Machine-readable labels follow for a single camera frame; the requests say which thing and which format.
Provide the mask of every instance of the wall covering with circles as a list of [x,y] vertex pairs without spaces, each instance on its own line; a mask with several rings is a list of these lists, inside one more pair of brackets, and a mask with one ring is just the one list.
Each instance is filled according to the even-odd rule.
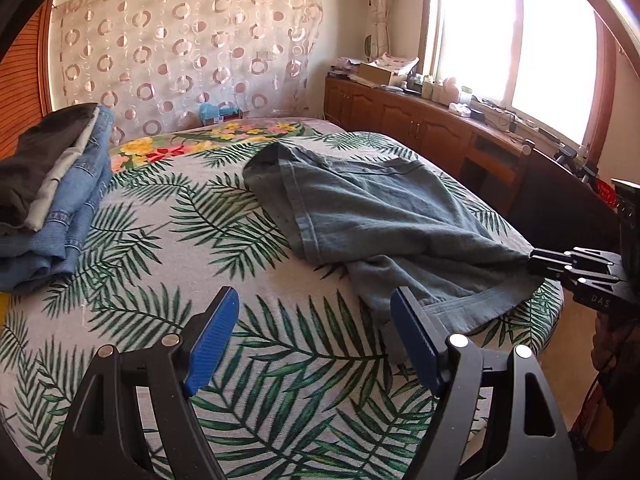
[[204,102],[303,115],[321,20],[320,0],[70,0],[52,16],[52,92],[110,107],[120,142],[199,126]]

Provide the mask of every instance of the orange slatted door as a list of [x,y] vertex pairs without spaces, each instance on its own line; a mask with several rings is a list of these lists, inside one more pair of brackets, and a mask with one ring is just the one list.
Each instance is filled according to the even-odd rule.
[[18,136],[50,110],[49,82],[44,77],[47,7],[50,0],[31,17],[0,62],[0,158],[12,155]]

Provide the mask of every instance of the floral blanket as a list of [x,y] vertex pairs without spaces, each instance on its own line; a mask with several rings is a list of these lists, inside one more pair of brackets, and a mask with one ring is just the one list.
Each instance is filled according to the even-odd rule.
[[[44,478],[95,349],[143,348],[180,332],[223,285],[238,290],[240,317],[218,370],[192,402],[227,477],[402,477],[436,399],[409,366],[389,364],[344,267],[313,268],[293,257],[245,188],[244,164],[274,139],[359,160],[417,157],[380,134],[318,134],[301,123],[241,133],[226,124],[114,148],[120,172],[78,272],[12,298],[0,335],[1,421]],[[491,208],[421,160],[497,240],[529,249]],[[561,298],[559,284],[546,281],[473,339],[540,351]],[[139,398],[153,464],[172,478],[148,391],[140,388]],[[483,390],[473,433],[483,427],[488,403]]]

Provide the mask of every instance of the dark brown folded garment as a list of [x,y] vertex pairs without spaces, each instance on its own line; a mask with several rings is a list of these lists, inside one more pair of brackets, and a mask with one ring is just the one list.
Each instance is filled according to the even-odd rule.
[[0,233],[20,227],[42,181],[62,152],[76,142],[96,103],[62,108],[18,138],[14,156],[0,160]]

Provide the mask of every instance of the stack of folded clothes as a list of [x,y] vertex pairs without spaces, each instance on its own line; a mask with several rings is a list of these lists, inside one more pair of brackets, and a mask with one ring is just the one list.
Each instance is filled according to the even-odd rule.
[[111,179],[113,120],[96,103],[57,110],[0,160],[0,291],[27,294],[75,272]]

